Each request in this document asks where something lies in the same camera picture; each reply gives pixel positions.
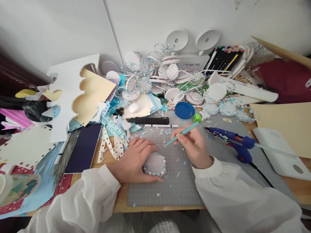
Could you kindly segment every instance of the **blue glue gun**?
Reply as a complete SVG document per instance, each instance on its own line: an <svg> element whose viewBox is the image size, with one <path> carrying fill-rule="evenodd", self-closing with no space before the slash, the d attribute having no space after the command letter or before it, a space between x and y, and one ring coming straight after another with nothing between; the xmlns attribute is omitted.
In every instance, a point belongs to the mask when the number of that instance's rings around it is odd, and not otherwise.
<svg viewBox="0 0 311 233"><path fill-rule="evenodd" d="M221 139L227 141L227 146L234 148L237 152L237 159L242 163L252 163L253 159L250 155L248 149L252 149L255 146L255 139L249 137L241 137L237 133L230 132L227 130L214 128L214 127L204 127L210 131L213 135L220 137Z"/></svg>

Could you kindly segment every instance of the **green eraser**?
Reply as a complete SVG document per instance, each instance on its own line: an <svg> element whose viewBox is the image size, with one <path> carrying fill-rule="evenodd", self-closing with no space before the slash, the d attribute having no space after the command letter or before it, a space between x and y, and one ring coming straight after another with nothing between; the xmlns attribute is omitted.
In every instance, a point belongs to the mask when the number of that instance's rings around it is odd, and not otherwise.
<svg viewBox="0 0 311 233"><path fill-rule="evenodd" d="M192 118L193 122L202 122L202 117L200 114L196 113L193 118Z"/></svg>

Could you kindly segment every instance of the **white fabric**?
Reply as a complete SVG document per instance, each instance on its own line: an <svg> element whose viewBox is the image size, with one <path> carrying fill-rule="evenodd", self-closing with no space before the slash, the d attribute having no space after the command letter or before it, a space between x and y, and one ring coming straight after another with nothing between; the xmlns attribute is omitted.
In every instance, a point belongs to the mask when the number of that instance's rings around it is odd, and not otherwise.
<svg viewBox="0 0 311 233"><path fill-rule="evenodd" d="M220 232L219 228L223 233L308 232L300 221L302 211L297 203L273 188L261 187L240 166L213 159L210 168L193 167L197 189L210 213L200 211L197 222L202 232ZM132 232L137 222L130 227L126 215L112 215L119 188L106 165L85 170L82 179L40 209L20 232ZM182 232L177 225L169 232ZM163 229L157 224L149 232Z"/></svg>

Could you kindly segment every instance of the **decorated paper cup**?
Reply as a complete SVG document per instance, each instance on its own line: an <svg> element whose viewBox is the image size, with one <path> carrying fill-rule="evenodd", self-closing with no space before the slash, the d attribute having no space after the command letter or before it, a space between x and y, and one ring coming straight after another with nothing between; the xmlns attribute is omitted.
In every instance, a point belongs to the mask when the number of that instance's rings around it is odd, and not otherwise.
<svg viewBox="0 0 311 233"><path fill-rule="evenodd" d="M40 186L38 174L3 175L0 174L0 207L24 199Z"/></svg>

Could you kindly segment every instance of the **white shirt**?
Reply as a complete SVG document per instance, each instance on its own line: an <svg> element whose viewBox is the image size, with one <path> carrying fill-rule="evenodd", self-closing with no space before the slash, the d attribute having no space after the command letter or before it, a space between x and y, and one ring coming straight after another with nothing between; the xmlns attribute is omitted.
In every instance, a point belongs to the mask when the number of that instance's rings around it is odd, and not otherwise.
<svg viewBox="0 0 311 233"><path fill-rule="evenodd" d="M273 188L261 187L237 164L214 158L210 168L192 169L198 192L222 232L308 232L296 202ZM120 215L112 215L119 188L106 165L85 170L20 232L123 232ZM215 232L208 221L201 217L203 227L209 228L203 232Z"/></svg>

